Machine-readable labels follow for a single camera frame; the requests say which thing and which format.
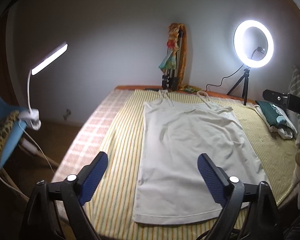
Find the blue chair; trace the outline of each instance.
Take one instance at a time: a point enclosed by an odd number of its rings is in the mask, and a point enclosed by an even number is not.
[[[0,97],[0,120],[6,116],[8,116],[9,113],[11,113],[14,110],[18,111],[24,111],[26,110],[24,107],[20,106],[10,106],[6,102],[2,100]],[[25,129],[26,128],[26,122],[22,121],[20,123],[20,126]],[[18,120],[15,121],[12,130],[10,132],[9,138],[6,141],[6,144],[2,150],[1,158],[0,158],[0,170],[12,154],[13,150],[17,146],[21,136],[23,134],[23,130],[19,127]]]

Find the white cable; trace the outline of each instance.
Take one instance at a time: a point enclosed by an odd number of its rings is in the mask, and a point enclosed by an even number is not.
[[[19,127],[24,131],[24,133],[35,143],[35,145],[40,149],[40,151],[42,152],[42,154],[43,154],[43,156],[46,158],[46,160],[47,160],[47,162],[49,163],[49,166],[50,166],[50,168],[51,168],[51,170],[52,170],[52,172],[53,172],[53,174],[55,174],[54,173],[54,170],[52,169],[52,167],[51,167],[51,164],[50,164],[50,162],[48,161],[48,159],[47,159],[47,157],[45,156],[45,154],[43,153],[43,151],[41,150],[41,148],[40,148],[40,146],[36,143],[36,141],[34,140],[34,139],[32,139],[32,137],[20,126],[20,120],[19,120],[19,122],[18,122],[18,124],[19,124]]]
[[[26,197],[26,198],[29,200],[29,198],[28,198],[25,194],[23,194],[21,191],[17,190],[16,188],[10,186],[10,185],[9,185],[8,183],[6,183],[1,177],[0,177],[0,180],[3,182],[4,185],[6,185],[7,187],[9,187],[9,188],[15,190],[16,192],[18,192],[19,194],[23,195],[24,197]]]
[[[31,77],[31,70],[29,71],[28,75],[28,81],[27,81],[27,95],[28,95],[28,108],[29,112],[32,113],[31,107],[30,107],[30,77]]]

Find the ring light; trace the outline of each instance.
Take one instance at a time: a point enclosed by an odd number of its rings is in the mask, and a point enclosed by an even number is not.
[[[243,35],[244,35],[244,32],[250,27],[256,27],[256,28],[260,29],[267,38],[268,51],[266,52],[265,57],[259,61],[248,58],[243,50]],[[234,49],[235,49],[235,52],[237,53],[239,59],[245,65],[247,65],[248,67],[258,68],[258,67],[263,67],[270,61],[270,59],[273,55],[273,51],[274,51],[274,44],[273,44],[273,39],[271,37],[270,32],[262,23],[253,21],[253,20],[248,20],[248,21],[241,23],[237,27],[237,29],[234,33]]]

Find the yellow striped fabric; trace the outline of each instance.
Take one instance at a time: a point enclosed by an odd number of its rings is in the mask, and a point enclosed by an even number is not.
[[[197,96],[168,93],[171,100],[201,103]],[[95,194],[86,204],[87,216],[96,232],[114,239],[196,239],[210,229],[216,219],[189,225],[154,226],[132,221],[132,208],[139,161],[143,147],[143,103],[159,97],[158,92],[136,90],[114,118],[100,146],[108,154],[109,165]],[[277,203],[291,190],[296,146],[270,134],[253,107],[214,101],[231,106],[243,126],[269,178]],[[241,228],[247,209],[240,211],[235,227]]]

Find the desk lamp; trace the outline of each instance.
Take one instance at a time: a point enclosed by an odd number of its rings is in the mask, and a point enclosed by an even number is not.
[[[252,57],[248,58],[244,52],[244,47],[243,47],[243,35],[244,32],[250,28],[250,27],[256,27],[258,29],[260,29],[264,35],[266,36],[267,42],[268,42],[268,50],[267,52],[261,48],[258,47],[255,51],[259,51],[263,54],[265,54],[265,56],[263,57],[263,59],[261,60],[253,60]],[[247,67],[244,69],[244,74],[239,78],[239,80],[236,82],[236,84],[230,89],[230,91],[227,93],[227,95],[230,95],[231,92],[240,84],[240,82],[244,79],[244,85],[243,85],[243,91],[242,91],[242,98],[244,99],[244,105],[247,104],[247,97],[248,97],[248,83],[249,83],[249,72],[250,72],[250,68],[259,68],[259,67],[263,67],[264,65],[266,65],[272,55],[273,55],[273,51],[274,51],[274,44],[273,44],[273,39],[272,36],[270,34],[270,32],[268,31],[268,29],[260,22],[257,21],[253,21],[253,20],[248,20],[245,21],[243,23],[241,23],[235,33],[234,33],[234,49],[235,52],[237,53],[239,59],[243,62],[243,64],[245,64]]]
[[[41,127],[41,121],[39,120],[39,111],[38,109],[32,109],[30,107],[30,93],[29,93],[29,86],[30,86],[30,77],[31,75],[35,75],[43,70],[46,66],[48,66],[52,61],[56,58],[61,56],[68,48],[67,43],[62,43],[60,46],[56,47],[52,52],[50,52],[45,59],[37,65],[35,68],[30,69],[28,74],[27,80],[27,96],[28,96],[28,108],[29,111],[23,111],[19,115],[19,119],[26,121],[28,127],[34,130],[39,130]]]

